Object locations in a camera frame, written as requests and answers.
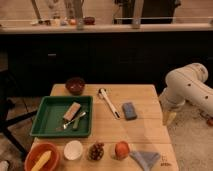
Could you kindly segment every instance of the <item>blue cloth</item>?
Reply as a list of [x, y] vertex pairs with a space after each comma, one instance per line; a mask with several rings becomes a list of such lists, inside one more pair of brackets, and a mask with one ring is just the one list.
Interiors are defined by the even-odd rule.
[[157, 152], [131, 151], [129, 154], [144, 171], [150, 171], [154, 164], [160, 158]]

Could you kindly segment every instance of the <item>orange bowl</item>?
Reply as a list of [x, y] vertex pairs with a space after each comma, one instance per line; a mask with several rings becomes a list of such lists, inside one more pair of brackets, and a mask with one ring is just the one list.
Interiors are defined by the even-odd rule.
[[40, 156], [48, 150], [51, 150], [51, 157], [40, 171], [54, 171], [58, 166], [60, 153], [57, 147], [49, 142], [40, 143], [30, 150], [24, 162], [25, 171], [30, 171], [39, 160]]
[[85, 81], [81, 77], [72, 77], [66, 81], [66, 89], [73, 95], [81, 95], [83, 93]]

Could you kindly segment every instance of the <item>green tray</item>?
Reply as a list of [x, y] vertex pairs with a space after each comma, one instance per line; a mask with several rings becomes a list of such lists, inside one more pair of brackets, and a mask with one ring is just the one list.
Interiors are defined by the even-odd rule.
[[[63, 115], [73, 102], [81, 104], [87, 114], [80, 118], [77, 130], [73, 123], [66, 130], [57, 131], [63, 123]], [[88, 137], [92, 124], [92, 96], [46, 96], [42, 98], [30, 135], [33, 137]]]

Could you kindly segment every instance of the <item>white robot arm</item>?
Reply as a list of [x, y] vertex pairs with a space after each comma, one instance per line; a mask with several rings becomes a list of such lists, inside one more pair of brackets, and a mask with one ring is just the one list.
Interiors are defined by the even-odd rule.
[[163, 111], [179, 109], [185, 100], [213, 116], [213, 89], [204, 84], [208, 71], [200, 63], [192, 63], [170, 71], [166, 75], [167, 87], [159, 96]]

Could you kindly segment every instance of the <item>wooden table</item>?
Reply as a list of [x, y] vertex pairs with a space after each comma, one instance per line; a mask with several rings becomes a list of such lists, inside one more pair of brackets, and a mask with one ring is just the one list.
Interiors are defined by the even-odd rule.
[[[99, 88], [106, 88], [109, 98], [121, 115], [116, 120], [106, 102], [97, 96]], [[64, 84], [55, 84], [51, 96], [69, 96]], [[92, 131], [88, 138], [35, 138], [33, 145], [50, 141], [57, 145], [61, 152], [58, 171], [141, 171], [141, 167], [131, 158], [115, 160], [110, 151], [116, 142], [129, 143], [131, 150], [158, 152], [161, 158], [153, 166], [152, 171], [176, 171], [173, 147], [167, 128], [162, 124], [162, 111], [153, 85], [101, 85], [87, 84], [83, 95], [93, 96]], [[138, 118], [127, 121], [124, 118], [122, 104], [132, 102]], [[68, 161], [63, 157], [63, 148], [71, 140], [78, 139], [84, 146], [84, 154], [77, 161]], [[87, 160], [86, 151], [96, 141], [104, 142], [105, 154], [100, 161]]]

